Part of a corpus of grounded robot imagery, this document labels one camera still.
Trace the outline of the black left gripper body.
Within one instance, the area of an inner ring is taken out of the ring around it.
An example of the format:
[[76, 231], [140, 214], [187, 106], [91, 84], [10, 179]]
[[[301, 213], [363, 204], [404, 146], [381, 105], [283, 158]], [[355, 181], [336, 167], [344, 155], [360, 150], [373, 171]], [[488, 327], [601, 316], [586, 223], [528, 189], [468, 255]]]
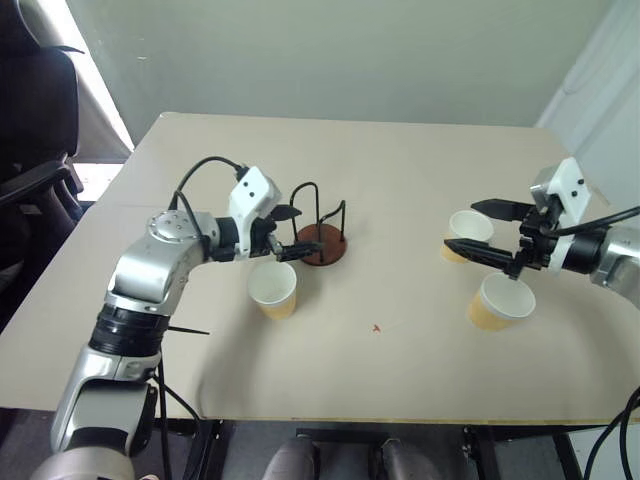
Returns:
[[271, 217], [256, 218], [250, 230], [250, 258], [268, 255], [278, 256], [281, 253], [281, 243], [275, 236], [276, 221]]

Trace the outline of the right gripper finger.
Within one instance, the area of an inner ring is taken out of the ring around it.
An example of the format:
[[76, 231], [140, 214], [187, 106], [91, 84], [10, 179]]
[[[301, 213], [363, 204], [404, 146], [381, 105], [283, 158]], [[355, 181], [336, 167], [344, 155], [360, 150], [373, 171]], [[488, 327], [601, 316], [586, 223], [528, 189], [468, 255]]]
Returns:
[[522, 222], [533, 205], [504, 199], [486, 199], [472, 203], [471, 208], [492, 219]]
[[444, 245], [456, 255], [473, 263], [492, 267], [505, 274], [513, 273], [514, 256], [507, 250], [467, 238], [445, 239]]

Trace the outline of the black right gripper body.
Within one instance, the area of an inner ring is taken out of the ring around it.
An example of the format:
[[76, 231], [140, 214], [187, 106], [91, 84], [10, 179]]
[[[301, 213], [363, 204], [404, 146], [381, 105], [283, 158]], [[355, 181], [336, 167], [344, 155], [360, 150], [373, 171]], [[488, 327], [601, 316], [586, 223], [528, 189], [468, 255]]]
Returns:
[[511, 279], [518, 279], [522, 270], [532, 268], [541, 270], [549, 265], [550, 256], [557, 239], [545, 230], [553, 230], [558, 223], [559, 207], [553, 205], [544, 208], [540, 213], [533, 204], [516, 203], [512, 207], [511, 220], [520, 221], [520, 249], [506, 267], [506, 274]]

